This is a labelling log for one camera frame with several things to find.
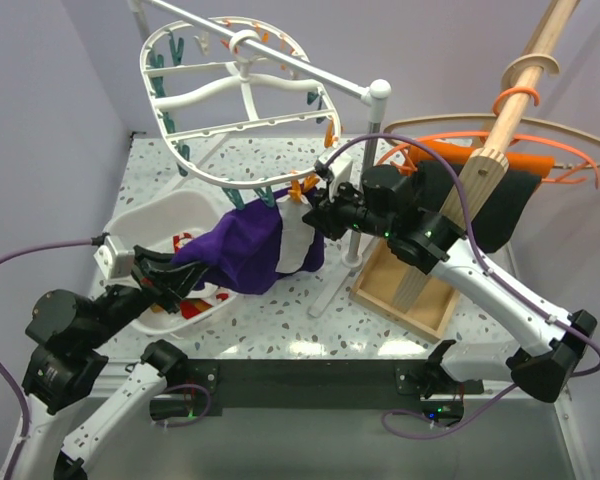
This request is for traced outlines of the white round clip hanger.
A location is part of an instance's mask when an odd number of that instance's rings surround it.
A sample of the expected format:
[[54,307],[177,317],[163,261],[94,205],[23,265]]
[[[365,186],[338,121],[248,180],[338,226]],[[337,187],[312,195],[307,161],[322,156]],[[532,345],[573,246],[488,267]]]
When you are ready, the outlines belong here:
[[[139,69],[159,132],[180,168],[226,190],[275,188],[309,176],[318,157],[340,146],[342,124],[326,86],[296,69],[184,21],[146,35]],[[280,135],[284,129],[321,134],[306,160],[284,165],[279,154],[230,147],[207,165],[195,147],[205,140]]]

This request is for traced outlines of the red Christmas sock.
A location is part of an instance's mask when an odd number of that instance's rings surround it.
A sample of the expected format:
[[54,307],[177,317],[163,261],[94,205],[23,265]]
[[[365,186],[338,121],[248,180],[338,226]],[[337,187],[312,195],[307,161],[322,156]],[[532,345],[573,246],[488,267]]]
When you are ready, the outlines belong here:
[[182,232],[172,237],[172,245],[175,253],[178,253],[184,248],[190,241],[194,239],[194,236],[189,232]]
[[186,321],[200,322],[226,310],[230,306],[230,299],[214,305],[203,299],[185,299],[180,303],[180,315]]

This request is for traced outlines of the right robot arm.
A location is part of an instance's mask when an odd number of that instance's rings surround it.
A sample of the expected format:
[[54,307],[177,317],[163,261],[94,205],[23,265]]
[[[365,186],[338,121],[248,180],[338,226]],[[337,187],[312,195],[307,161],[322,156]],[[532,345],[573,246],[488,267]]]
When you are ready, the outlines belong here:
[[384,239],[398,260],[452,286],[512,336],[504,343],[443,342],[426,361],[432,390],[446,393],[466,381],[510,381],[536,400],[556,401],[597,327],[591,314],[544,300],[489,260],[470,231],[425,208],[424,175],[406,177],[380,165],[366,170],[355,188],[337,181],[324,165],[316,173],[326,185],[313,195],[306,224],[331,240],[347,231]]

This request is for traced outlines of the purple sock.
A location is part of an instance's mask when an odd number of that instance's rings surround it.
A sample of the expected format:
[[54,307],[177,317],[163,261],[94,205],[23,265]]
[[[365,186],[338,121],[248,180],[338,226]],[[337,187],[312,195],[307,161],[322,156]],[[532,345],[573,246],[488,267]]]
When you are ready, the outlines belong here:
[[278,207],[253,200],[242,210],[225,213],[214,228],[186,243],[171,263],[198,262],[208,267],[203,283],[240,294],[266,293],[280,279],[298,272],[316,272],[324,264],[324,236],[309,229],[311,240],[295,253],[293,268],[281,259],[283,219]]

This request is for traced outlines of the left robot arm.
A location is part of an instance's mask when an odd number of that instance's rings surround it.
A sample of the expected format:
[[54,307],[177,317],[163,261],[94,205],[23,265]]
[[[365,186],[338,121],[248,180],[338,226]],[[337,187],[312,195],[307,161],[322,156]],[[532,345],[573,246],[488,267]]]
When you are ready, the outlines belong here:
[[207,269],[135,247],[128,273],[136,286],[110,286],[96,299],[57,289],[37,301],[26,328],[36,347],[16,388],[19,430],[0,479],[85,479],[116,432],[147,411],[155,396],[193,389],[187,355],[158,340],[123,384],[79,427],[73,425],[108,363],[98,348],[152,305],[176,311]]

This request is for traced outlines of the white sock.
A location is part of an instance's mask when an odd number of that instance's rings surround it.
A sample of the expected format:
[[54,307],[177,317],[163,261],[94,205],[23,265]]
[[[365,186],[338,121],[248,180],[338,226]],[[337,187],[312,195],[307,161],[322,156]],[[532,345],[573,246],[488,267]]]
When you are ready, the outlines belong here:
[[303,221],[311,206],[304,195],[294,198],[287,194],[276,203],[281,219],[281,240],[275,271],[291,274],[303,265],[314,241],[315,229]]

